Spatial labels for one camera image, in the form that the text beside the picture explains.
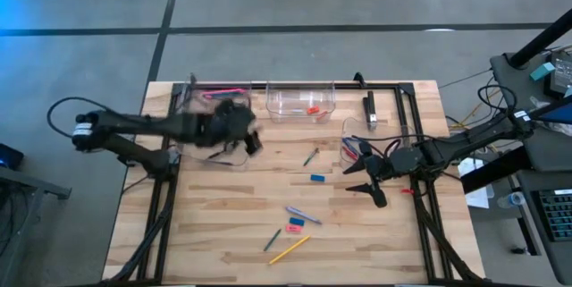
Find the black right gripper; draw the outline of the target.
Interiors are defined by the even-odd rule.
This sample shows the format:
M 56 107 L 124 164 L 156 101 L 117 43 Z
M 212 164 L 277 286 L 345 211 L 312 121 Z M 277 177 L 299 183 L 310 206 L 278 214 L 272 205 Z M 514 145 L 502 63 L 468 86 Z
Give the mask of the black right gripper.
M 386 156 L 379 152 L 375 153 L 374 147 L 366 141 L 359 143 L 360 157 L 353 165 L 345 169 L 344 173 L 356 173 L 366 171 L 369 182 L 348 187 L 346 191 L 361 192 L 369 195 L 378 208 L 387 206 L 387 198 L 381 189 L 381 183 L 389 178 L 392 166 Z

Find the clear plastic bin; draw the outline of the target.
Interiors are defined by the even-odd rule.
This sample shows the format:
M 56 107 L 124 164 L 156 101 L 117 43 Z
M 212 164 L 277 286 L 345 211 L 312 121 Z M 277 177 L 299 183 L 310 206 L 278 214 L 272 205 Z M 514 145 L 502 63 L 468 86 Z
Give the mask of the clear plastic bin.
M 226 98 L 226 99 L 207 99 L 201 96 L 204 91 L 219 89 L 245 89 L 247 93 L 244 97 Z M 196 84 L 192 97 L 186 96 L 186 85 L 181 92 L 182 97 L 176 105 L 178 113 L 192 114 L 215 114 L 229 113 L 233 107 L 245 106 L 251 107 L 251 85 L 207 85 Z
M 234 142 L 232 144 L 219 144 L 210 148 L 197 147 L 196 136 L 198 134 L 199 117 L 200 115 L 197 115 L 192 120 L 185 121 L 182 124 L 181 134 L 176 139 L 176 141 L 180 144 L 179 150 L 182 155 L 203 164 L 218 165 L 212 163 L 212 161 L 220 161 L 231 162 L 236 164 L 236 166 L 244 165 L 247 160 L 252 157 L 247 154 L 245 150 L 246 145 L 242 141 Z M 228 154 L 211 160 L 206 159 L 211 154 L 221 150 L 227 151 Z
M 276 123 L 327 123 L 336 109 L 335 84 L 317 83 L 268 83 L 265 107 L 270 119 Z M 318 106 L 317 114 L 307 109 Z
M 389 123 L 386 120 L 378 121 L 376 129 L 370 131 L 366 126 L 366 121 L 353 117 L 345 119 L 341 128 L 341 139 L 348 138 L 359 156 L 361 155 L 359 138 L 367 139 L 368 143 L 374 147 L 375 153 L 379 152 L 389 156 L 397 148 L 411 147 L 416 142 L 414 134 L 415 131 L 410 126 Z M 345 154 L 343 146 L 344 144 L 341 142 L 340 166 L 342 169 L 347 169 L 356 160 Z

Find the yellow pencil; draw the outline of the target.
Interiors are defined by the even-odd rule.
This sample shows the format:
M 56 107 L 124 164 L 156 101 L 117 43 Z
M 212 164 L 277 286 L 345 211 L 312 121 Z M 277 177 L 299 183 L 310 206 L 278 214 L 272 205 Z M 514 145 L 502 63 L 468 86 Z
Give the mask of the yellow pencil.
M 302 246 L 306 241 L 310 240 L 311 236 L 307 235 L 304 236 L 302 238 L 300 238 L 299 240 L 295 241 L 293 244 L 291 244 L 288 248 L 286 248 L 285 250 L 283 250 L 281 253 L 277 254 L 275 257 L 273 257 L 272 259 L 270 259 L 266 264 L 268 266 L 271 266 L 273 264 L 275 264 L 276 262 L 278 262 L 279 260 L 281 260 L 282 258 L 286 257 L 287 255 L 289 255 L 292 251 L 294 251 L 295 249 L 299 248 L 300 246 Z

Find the green pencil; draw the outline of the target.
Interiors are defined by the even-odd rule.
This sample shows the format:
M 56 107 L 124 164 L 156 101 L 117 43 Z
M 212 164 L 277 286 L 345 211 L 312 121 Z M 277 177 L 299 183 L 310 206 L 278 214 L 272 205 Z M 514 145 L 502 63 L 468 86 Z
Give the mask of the green pencil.
M 263 251 L 266 252 L 268 251 L 271 246 L 273 245 L 273 243 L 275 242 L 275 240 L 278 238 L 278 236 L 281 234 L 282 229 L 278 229 L 272 236 L 272 238 L 265 244 L 265 247 L 263 248 Z

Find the lavender pen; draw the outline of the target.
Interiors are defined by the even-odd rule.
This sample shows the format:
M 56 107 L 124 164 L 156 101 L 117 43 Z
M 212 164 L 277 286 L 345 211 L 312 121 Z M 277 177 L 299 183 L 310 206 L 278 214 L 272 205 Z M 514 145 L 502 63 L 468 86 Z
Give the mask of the lavender pen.
M 295 207 L 288 206 L 288 207 L 285 207 L 285 209 L 289 213 L 294 214 L 294 215 L 298 215 L 298 216 L 300 216 L 300 217 L 302 217 L 302 218 L 304 218 L 310 222 L 313 222 L 315 224 L 323 224 L 319 219 L 317 219 L 311 215 L 308 215 L 307 213 L 304 213 L 303 211 L 296 209 Z

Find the white paper sheet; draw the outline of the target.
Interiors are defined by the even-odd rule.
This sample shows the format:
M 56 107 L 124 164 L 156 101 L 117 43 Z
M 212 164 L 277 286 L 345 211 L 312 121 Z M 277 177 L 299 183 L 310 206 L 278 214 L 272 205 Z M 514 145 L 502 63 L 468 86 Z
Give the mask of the white paper sheet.
M 460 176 L 471 173 L 484 166 L 484 161 L 482 159 L 477 159 L 473 157 L 468 157 L 460 161 L 458 164 L 458 173 Z M 477 207 L 482 209 L 488 209 L 489 200 L 494 197 L 494 190 L 491 184 L 485 187 L 475 190 L 471 193 L 465 195 L 466 202 L 469 207 Z

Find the clear water bottle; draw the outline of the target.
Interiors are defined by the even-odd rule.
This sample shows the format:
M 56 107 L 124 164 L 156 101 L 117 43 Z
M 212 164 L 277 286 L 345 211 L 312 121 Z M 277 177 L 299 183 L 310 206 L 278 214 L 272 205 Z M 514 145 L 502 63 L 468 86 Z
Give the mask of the clear water bottle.
M 502 196 L 497 199 L 497 205 L 503 209 L 509 209 L 513 207 L 521 207 L 526 203 L 526 198 L 521 191 L 514 191 L 510 194 Z

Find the grey desk with teal box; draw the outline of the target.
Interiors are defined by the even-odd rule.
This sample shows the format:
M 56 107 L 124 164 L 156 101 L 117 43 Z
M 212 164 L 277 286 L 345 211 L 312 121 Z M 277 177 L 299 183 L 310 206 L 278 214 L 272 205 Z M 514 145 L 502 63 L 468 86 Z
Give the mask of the grey desk with teal box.
M 555 102 L 543 93 L 543 82 L 533 81 L 530 73 L 545 63 L 547 55 L 536 55 L 519 69 L 509 65 L 507 56 L 490 59 L 496 81 L 511 89 L 517 96 L 517 109 L 534 108 L 530 97 L 542 102 Z M 537 126 L 534 134 L 523 140 L 532 167 L 539 172 L 572 172 L 572 137 Z

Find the backlit black keyboard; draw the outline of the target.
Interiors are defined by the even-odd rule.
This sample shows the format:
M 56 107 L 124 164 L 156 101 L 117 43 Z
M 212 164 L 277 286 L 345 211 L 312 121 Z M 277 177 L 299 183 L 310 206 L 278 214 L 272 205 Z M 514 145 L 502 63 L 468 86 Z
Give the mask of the backlit black keyboard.
M 540 216 L 551 241 L 572 241 L 572 189 L 539 190 Z

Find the clear plastic bag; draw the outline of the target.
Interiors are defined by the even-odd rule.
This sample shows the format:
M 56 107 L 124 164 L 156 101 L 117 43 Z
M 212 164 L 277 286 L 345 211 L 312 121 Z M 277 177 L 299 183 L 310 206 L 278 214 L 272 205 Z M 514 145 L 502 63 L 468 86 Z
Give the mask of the clear plastic bag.
M 553 122 L 536 122 L 537 125 L 542 126 L 548 130 L 556 131 L 572 137 L 572 125 L 562 124 L 562 123 L 553 123 Z

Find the teal box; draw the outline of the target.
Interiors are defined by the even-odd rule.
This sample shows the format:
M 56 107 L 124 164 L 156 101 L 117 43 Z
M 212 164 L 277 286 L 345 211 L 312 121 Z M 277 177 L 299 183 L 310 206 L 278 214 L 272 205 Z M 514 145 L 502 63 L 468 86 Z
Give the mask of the teal box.
M 533 81 L 542 80 L 547 75 L 550 75 L 552 72 L 555 71 L 555 67 L 551 62 L 543 63 L 535 68 L 530 74 L 529 77 Z

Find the grey metal stand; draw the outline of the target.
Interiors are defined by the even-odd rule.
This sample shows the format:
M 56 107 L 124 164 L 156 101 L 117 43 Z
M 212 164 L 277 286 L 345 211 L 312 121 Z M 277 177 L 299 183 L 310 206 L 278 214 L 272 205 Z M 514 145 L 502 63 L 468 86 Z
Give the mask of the grey metal stand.
M 10 287 L 44 196 L 67 199 L 72 189 L 0 167 L 0 287 Z

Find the black computer tower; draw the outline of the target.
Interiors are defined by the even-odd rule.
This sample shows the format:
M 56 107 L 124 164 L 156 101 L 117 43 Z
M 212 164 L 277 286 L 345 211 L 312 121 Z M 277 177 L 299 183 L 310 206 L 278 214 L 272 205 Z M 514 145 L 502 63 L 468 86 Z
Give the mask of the black computer tower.
M 0 167 L 19 171 L 23 159 L 24 154 L 21 151 L 0 143 Z

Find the black electronic device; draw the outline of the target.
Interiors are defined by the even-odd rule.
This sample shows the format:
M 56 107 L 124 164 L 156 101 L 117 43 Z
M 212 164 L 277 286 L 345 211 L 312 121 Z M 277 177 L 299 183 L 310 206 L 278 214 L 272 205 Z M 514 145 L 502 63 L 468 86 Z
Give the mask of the black electronic device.
M 564 51 L 550 55 L 555 70 L 545 82 L 546 94 L 552 97 L 564 97 L 572 87 L 572 55 Z

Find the black diagonal pole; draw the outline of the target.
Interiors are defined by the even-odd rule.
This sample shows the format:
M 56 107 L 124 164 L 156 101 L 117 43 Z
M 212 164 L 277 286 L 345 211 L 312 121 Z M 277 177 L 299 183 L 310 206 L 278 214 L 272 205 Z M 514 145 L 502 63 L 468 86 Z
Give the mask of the black diagonal pole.
M 538 55 L 547 46 L 572 30 L 572 8 L 542 31 L 532 41 L 522 47 L 508 59 L 513 68 L 520 68 Z

